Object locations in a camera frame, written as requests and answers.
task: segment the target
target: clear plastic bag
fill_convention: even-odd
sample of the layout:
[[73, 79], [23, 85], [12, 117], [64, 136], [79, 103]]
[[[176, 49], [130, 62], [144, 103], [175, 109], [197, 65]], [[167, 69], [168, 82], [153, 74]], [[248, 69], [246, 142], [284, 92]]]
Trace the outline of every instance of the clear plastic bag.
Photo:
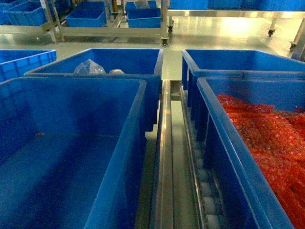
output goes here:
[[119, 74], [125, 74], [125, 72], [123, 72], [121, 69], [112, 69], [109, 74], [116, 74], [116, 75], [119, 75]]
[[88, 59], [75, 68], [74, 74], [106, 74], [106, 71], [102, 66]]
[[147, 0], [137, 0], [134, 2], [137, 9], [149, 9], [150, 6]]

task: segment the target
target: blue plastic bin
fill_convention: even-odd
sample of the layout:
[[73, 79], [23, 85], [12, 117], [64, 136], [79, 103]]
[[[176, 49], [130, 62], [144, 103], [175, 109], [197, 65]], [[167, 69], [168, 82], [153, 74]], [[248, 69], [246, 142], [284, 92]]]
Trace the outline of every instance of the blue plastic bin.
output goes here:
[[189, 0], [171, 0], [171, 10], [207, 10], [209, 0], [189, 1]]
[[245, 10], [257, 10], [261, 0], [244, 0], [243, 8]]
[[303, 11], [305, 2], [303, 0], [261, 0], [259, 10], [272, 11]]
[[13, 25], [40, 26], [47, 22], [40, 2], [28, 1], [3, 12]]
[[243, 6], [243, 0], [209, 0], [209, 9], [239, 9]]
[[112, 69], [121, 69], [125, 74], [88, 74], [77, 77], [142, 79], [147, 81], [145, 96], [146, 131], [153, 130], [157, 123], [159, 90], [163, 64], [162, 49], [87, 49], [41, 68], [26, 73], [28, 76], [66, 76], [75, 77], [75, 68], [91, 59], [101, 65], [107, 73]]
[[182, 83], [188, 89], [192, 120], [198, 110], [200, 77], [299, 78], [305, 75], [305, 63], [254, 50], [183, 50]]
[[56, 61], [56, 50], [0, 50], [0, 82]]
[[[40, 3], [39, 0], [31, 0], [31, 1]], [[71, 2], [70, 2], [70, 0], [55, 0], [55, 7], [56, 7], [57, 13], [59, 15], [62, 15], [65, 11], [67, 11], [68, 9], [71, 8]], [[54, 17], [54, 11], [53, 11], [51, 3], [49, 4], [49, 8], [50, 8], [52, 16]]]
[[155, 1], [148, 1], [150, 9], [136, 9], [134, 2], [126, 3], [127, 22], [130, 28], [160, 28], [161, 10]]
[[223, 195], [227, 198], [223, 203], [227, 203], [231, 216], [241, 222], [240, 227], [229, 228], [293, 229], [217, 95], [293, 111], [295, 106], [305, 107], [305, 81], [201, 78], [197, 85], [201, 93], [198, 134], [202, 135], [201, 141], [207, 141], [203, 165], [213, 169], [221, 192], [229, 193]]
[[21, 3], [25, 2], [25, 0], [1, 0], [0, 1], [0, 24], [8, 24], [10, 23], [10, 18], [7, 13], [4, 13], [4, 10], [8, 10], [14, 6], [17, 6]]
[[70, 27], [104, 27], [107, 25], [105, 3], [84, 1], [66, 17]]
[[134, 228], [141, 80], [0, 83], [0, 228]]

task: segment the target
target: metal rack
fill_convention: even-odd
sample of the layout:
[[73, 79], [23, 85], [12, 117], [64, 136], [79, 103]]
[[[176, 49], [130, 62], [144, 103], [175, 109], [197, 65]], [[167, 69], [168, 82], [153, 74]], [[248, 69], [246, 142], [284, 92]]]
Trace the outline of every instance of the metal rack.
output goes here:
[[124, 1], [121, 2], [121, 10], [113, 22], [110, 21], [110, 12], [106, 8], [107, 27], [90, 28], [90, 27], [68, 27], [66, 21], [63, 21], [59, 27], [61, 28], [61, 36], [85, 36], [85, 37], [145, 37], [145, 38], [161, 38], [163, 47], [168, 44], [167, 34], [167, 8], [165, 0], [161, 1], [161, 27], [160, 28], [121, 28], [120, 24], [126, 20], [124, 12]]
[[[49, 8], [48, 0], [40, 0], [41, 6], [44, 10], [47, 22], [41, 26], [19, 26], [19, 25], [0, 25], [0, 33], [2, 34], [28, 34], [34, 35], [37, 39], [42, 37], [43, 35], [50, 32], [52, 41], [57, 43], [61, 37], [56, 33], [56, 26], [58, 24], [58, 20], [54, 22], [51, 11]], [[52, 8], [54, 10], [55, 16], [58, 17], [55, 4], [51, 2]]]
[[222, 18], [272, 18], [268, 31], [269, 37], [275, 32], [277, 19], [303, 19], [295, 40], [291, 42], [292, 51], [300, 35], [305, 29], [305, 11], [258, 11], [258, 10], [168, 10], [169, 16], [168, 33], [173, 32], [173, 17], [222, 17]]

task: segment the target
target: gray floor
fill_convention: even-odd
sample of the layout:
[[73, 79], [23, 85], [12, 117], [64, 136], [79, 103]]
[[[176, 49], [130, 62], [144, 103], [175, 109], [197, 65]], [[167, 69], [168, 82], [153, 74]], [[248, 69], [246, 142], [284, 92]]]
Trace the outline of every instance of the gray floor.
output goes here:
[[[273, 37], [268, 37], [271, 19], [243, 18], [173, 18], [170, 46], [164, 49], [163, 79], [181, 79], [181, 49], [256, 49], [290, 57], [293, 41], [301, 20], [278, 20]], [[0, 35], [1, 49], [56, 49], [58, 59], [88, 48], [160, 48], [159, 39], [69, 38], [53, 44], [48, 35], [40, 40], [19, 35]], [[194, 228], [194, 208], [190, 196], [190, 175], [185, 157], [185, 129], [180, 102], [172, 102], [174, 218], [176, 229]], [[152, 188], [156, 129], [147, 133], [148, 145], [137, 214], [137, 229], [147, 229]]]

